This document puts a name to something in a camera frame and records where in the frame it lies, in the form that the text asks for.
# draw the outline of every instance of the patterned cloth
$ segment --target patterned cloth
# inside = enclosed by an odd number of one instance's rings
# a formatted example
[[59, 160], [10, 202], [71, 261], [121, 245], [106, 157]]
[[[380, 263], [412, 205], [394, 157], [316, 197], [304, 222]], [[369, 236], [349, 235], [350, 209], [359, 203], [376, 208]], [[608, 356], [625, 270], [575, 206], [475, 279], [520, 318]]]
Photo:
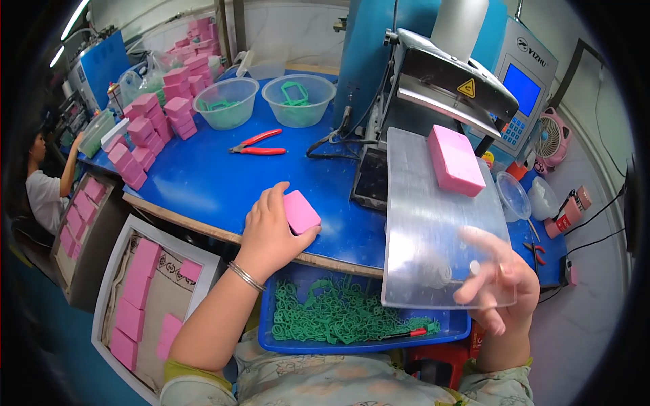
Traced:
[[460, 393], [396, 370], [382, 354], [282, 355], [263, 350], [257, 329], [237, 345], [237, 398], [217, 379], [180, 375], [165, 384], [162, 406], [520, 406], [532, 405], [529, 366], [480, 374], [465, 365]]

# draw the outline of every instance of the blue table surface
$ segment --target blue table surface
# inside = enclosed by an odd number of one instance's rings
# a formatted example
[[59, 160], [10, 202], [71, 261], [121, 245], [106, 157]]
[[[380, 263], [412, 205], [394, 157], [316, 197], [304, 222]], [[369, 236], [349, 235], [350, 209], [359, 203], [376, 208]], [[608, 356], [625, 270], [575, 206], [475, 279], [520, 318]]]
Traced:
[[[287, 75], [293, 73], [305, 72], [287, 70]], [[333, 75], [314, 74], [336, 79]], [[289, 181], [287, 192], [301, 191], [322, 221], [322, 231], [306, 253], [383, 268], [386, 217], [349, 199], [356, 161], [309, 159], [305, 154], [309, 146], [331, 131], [332, 104], [323, 119], [312, 127], [284, 127], [261, 96], [261, 89], [269, 81], [259, 81], [253, 116], [244, 125], [217, 131], [197, 114], [194, 122], [198, 132], [185, 141], [174, 137], [147, 172], [148, 179], [142, 188], [136, 192], [124, 186], [124, 191], [198, 222], [242, 234], [246, 213], [259, 194], [277, 182]], [[228, 148], [276, 128], [282, 128], [282, 133], [255, 146], [284, 147], [286, 154], [265, 157], [228, 153]], [[317, 152], [349, 153], [345, 148], [329, 144], [319, 147]], [[79, 154], [79, 159], [116, 172], [103, 150], [91, 159]], [[534, 177], [534, 171], [524, 176], [521, 180], [524, 189], [530, 188]], [[560, 274], [559, 259], [567, 252], [564, 236], [551, 240], [543, 222], [532, 221], [541, 238], [541, 242], [535, 240], [535, 243], [547, 251], [540, 254], [547, 261], [545, 266], [539, 265], [540, 283], [555, 285]], [[513, 249], [533, 268], [532, 254], [523, 246], [523, 242], [532, 241], [528, 222], [509, 223], [508, 230]]]

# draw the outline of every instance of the white shirt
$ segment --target white shirt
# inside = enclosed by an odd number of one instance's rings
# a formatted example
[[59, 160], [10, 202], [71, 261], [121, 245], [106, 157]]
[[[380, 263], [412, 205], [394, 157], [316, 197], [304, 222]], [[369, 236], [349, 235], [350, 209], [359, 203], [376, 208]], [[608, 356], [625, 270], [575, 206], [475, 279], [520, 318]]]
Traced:
[[42, 170], [34, 171], [25, 182], [27, 199], [34, 218], [52, 235], [56, 235], [61, 216], [70, 201], [67, 197], [59, 197], [60, 183], [61, 179], [49, 177]]

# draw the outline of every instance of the wire cutters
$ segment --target wire cutters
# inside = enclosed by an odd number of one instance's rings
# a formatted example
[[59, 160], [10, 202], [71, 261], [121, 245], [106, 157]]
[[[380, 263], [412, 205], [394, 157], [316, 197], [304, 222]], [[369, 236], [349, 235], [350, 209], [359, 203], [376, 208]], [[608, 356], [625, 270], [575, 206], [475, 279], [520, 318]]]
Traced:
[[524, 246], [525, 246], [526, 248], [528, 248], [528, 250], [529, 250], [530, 252], [532, 252], [533, 254], [535, 254], [535, 259], [537, 260], [537, 262], [539, 262], [540, 265], [542, 265], [542, 266], [543, 266], [543, 265], [546, 265], [546, 261], [543, 260], [543, 259], [540, 257], [540, 254], [537, 253], [537, 251], [539, 251], [539, 252], [541, 252], [542, 254], [546, 254], [546, 250], [544, 249], [544, 247], [540, 247], [540, 246], [535, 245], [535, 243], [531, 244], [531, 243], [528, 243], [528, 242], [525, 242], [525, 243], [524, 243]]
[[253, 155], [280, 155], [284, 154], [287, 152], [286, 149], [284, 148], [259, 148], [259, 147], [249, 147], [253, 145], [254, 143], [265, 140], [270, 136], [274, 136], [275, 134], [279, 134], [282, 132], [282, 129], [275, 129], [275, 130], [270, 130], [266, 131], [265, 133], [258, 134], [254, 136], [253, 138], [249, 138], [246, 141], [242, 142], [236, 147], [232, 147], [228, 149], [228, 152], [230, 153], [240, 153], [240, 154], [253, 154]]

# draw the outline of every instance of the blue plastic bin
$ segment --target blue plastic bin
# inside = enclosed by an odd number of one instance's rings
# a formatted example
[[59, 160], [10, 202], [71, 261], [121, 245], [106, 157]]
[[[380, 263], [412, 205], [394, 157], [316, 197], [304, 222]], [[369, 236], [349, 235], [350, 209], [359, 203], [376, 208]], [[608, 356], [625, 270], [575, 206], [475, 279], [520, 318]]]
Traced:
[[[288, 280], [297, 286], [298, 301], [304, 303], [307, 300], [307, 292], [312, 283], [317, 279], [325, 276], [332, 276], [334, 281], [342, 279], [345, 274], [341, 272], [328, 271], [313, 266], [290, 263], [286, 267], [277, 271], [268, 281], [266, 281], [267, 290], [262, 294], [262, 306], [259, 316], [259, 332], [257, 339], [259, 345], [269, 351], [276, 351], [286, 354], [347, 354], [377, 352], [391, 348], [404, 348], [415, 346], [428, 346], [431, 344], [441, 344], [462, 340], [469, 335], [471, 321], [465, 310], [414, 310], [401, 309], [400, 317], [407, 319], [411, 317], [428, 316], [431, 320], [435, 319], [440, 322], [440, 332], [431, 336], [402, 337], [392, 338], [383, 341], [354, 342], [349, 345], [337, 343], [332, 345], [328, 342], [319, 342], [307, 340], [301, 342], [298, 340], [277, 341], [271, 334], [273, 327], [273, 312], [276, 310], [276, 281]], [[353, 276], [352, 283], [361, 285], [362, 291], [370, 283], [370, 293], [380, 293], [382, 290], [382, 281], [362, 276]], [[320, 289], [316, 289], [314, 294], [319, 295]]]

